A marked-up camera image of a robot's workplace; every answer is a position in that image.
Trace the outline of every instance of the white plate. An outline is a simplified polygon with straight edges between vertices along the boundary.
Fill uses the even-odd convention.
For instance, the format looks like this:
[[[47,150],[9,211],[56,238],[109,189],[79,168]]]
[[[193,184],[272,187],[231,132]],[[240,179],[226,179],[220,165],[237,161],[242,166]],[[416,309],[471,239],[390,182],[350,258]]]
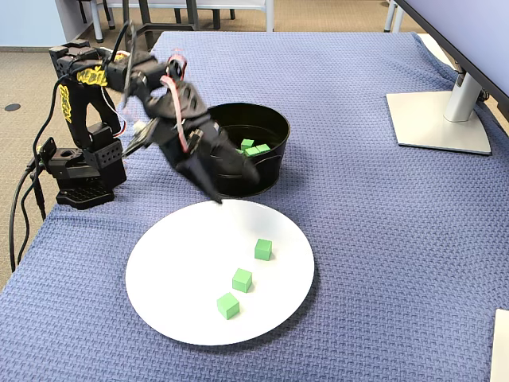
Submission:
[[[257,240],[273,242],[270,261],[255,259]],[[248,293],[231,279],[253,274]],[[126,269],[129,300],[161,334],[195,345],[228,345],[260,336],[302,304],[313,281],[313,252],[283,214],[250,201],[207,201],[158,221],[134,247]],[[232,293],[240,312],[226,320],[216,301]]]

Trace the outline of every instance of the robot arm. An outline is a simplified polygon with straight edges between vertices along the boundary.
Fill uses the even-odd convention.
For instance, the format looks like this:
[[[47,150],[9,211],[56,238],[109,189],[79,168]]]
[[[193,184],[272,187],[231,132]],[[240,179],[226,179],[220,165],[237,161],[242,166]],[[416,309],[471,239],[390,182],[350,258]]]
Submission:
[[[218,171],[258,182],[255,167],[235,151],[226,132],[211,120],[208,108],[196,89],[183,81],[185,62],[170,59],[159,63],[147,52],[135,52],[129,63],[128,56],[112,57],[110,50],[91,48],[87,41],[73,41],[53,48],[50,54],[59,77],[72,73],[60,88],[64,116],[75,144],[84,152],[85,162],[100,175],[105,170],[99,166],[97,152],[109,153],[111,147],[120,145],[115,135],[122,129],[117,115],[110,108],[113,105],[111,99],[101,89],[103,87],[124,92],[125,97],[138,97],[151,118],[146,126],[135,131],[123,157],[140,147],[156,143],[177,172],[219,203],[221,198],[214,186]],[[174,89],[169,89],[162,97],[154,98],[150,94],[154,89],[172,84]],[[98,110],[102,119],[100,127],[92,131],[85,123],[89,103]],[[113,162],[122,165],[120,157]],[[112,163],[109,166],[110,175],[113,168],[123,173],[123,166],[121,169]],[[110,182],[109,186],[113,188],[115,183],[120,184],[124,180],[125,174],[123,179],[117,177],[117,181]]]

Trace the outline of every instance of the gray carpet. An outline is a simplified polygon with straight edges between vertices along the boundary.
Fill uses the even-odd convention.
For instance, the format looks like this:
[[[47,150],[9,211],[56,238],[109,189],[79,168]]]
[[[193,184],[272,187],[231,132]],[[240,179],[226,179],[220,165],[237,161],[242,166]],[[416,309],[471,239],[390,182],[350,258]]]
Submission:
[[[101,11],[103,22],[104,42],[102,46],[112,47],[119,27],[122,24],[122,12],[114,10],[117,29],[107,28],[106,18]],[[173,10],[151,10],[152,21],[174,22]],[[202,29],[212,29],[212,12],[201,10],[200,26]],[[309,32],[378,32],[383,30],[387,15],[387,4],[378,0],[337,1],[337,0],[276,0],[275,1],[275,30],[309,31]],[[265,14],[260,11],[238,10],[236,19],[230,20],[226,10],[221,14],[221,30],[227,31],[264,31]],[[137,9],[131,10],[131,17],[135,23],[141,19]],[[402,24],[402,31],[423,32],[422,29],[408,16]],[[96,45],[93,31],[89,30],[84,38]],[[145,41],[139,39],[139,47],[143,49]],[[0,139],[3,148],[0,150],[0,288],[3,288],[10,277],[10,261],[8,248],[8,223],[10,204],[17,181],[31,156],[33,137],[45,121],[51,92],[56,74],[52,68],[47,53],[0,53]],[[118,94],[111,94],[113,100],[119,101]],[[21,109],[7,112],[3,107],[9,103],[20,103]],[[488,106],[493,110],[494,103]],[[91,109],[88,116],[90,124],[99,120],[97,113]],[[58,146],[72,146],[71,136],[67,125],[60,113],[60,107],[55,110],[55,116],[47,131],[40,140],[43,143],[49,136],[53,136]],[[41,184],[45,191],[46,208],[49,211],[54,205],[57,192],[55,181],[47,174],[41,177]],[[27,210],[30,220],[30,241],[41,225],[38,208],[30,197]],[[16,248],[23,239],[25,225],[21,210],[16,215]]]

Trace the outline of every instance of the black bowl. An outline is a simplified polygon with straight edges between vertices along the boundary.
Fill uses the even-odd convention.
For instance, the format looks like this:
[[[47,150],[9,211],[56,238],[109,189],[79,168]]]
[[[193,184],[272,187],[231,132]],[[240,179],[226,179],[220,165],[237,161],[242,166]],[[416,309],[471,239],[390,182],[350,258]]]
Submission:
[[[279,177],[289,137],[286,118],[268,107],[250,103],[225,103],[211,107],[209,112],[237,148],[245,138],[254,139],[253,146],[265,143],[270,147],[270,151],[249,158],[260,175],[257,185],[220,173],[215,179],[219,193],[227,197],[249,197],[267,191]]]

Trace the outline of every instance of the green block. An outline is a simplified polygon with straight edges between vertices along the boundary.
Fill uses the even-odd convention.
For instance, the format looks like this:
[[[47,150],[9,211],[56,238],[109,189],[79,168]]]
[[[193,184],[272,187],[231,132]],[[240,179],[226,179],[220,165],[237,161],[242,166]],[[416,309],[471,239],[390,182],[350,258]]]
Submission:
[[[270,240],[258,239],[254,247],[254,258],[268,261],[272,253],[272,242]]]
[[[239,301],[233,297],[233,294],[226,293],[217,300],[217,309],[227,320],[239,312]]]
[[[256,148],[258,149],[258,151],[261,153],[266,153],[267,151],[270,151],[270,147],[268,147],[268,145],[260,145],[260,146],[256,146]]]
[[[245,151],[245,150],[249,149],[250,147],[253,146],[253,143],[255,143],[255,141],[253,139],[244,139],[240,143],[240,150]]]
[[[249,149],[245,149],[244,153],[246,153],[246,155],[248,157],[252,157],[256,154],[260,154],[260,152],[258,151],[258,149],[256,147],[250,147]]]
[[[237,272],[233,276],[231,286],[233,289],[240,290],[241,292],[247,293],[251,286],[253,274],[244,269],[237,269]]]

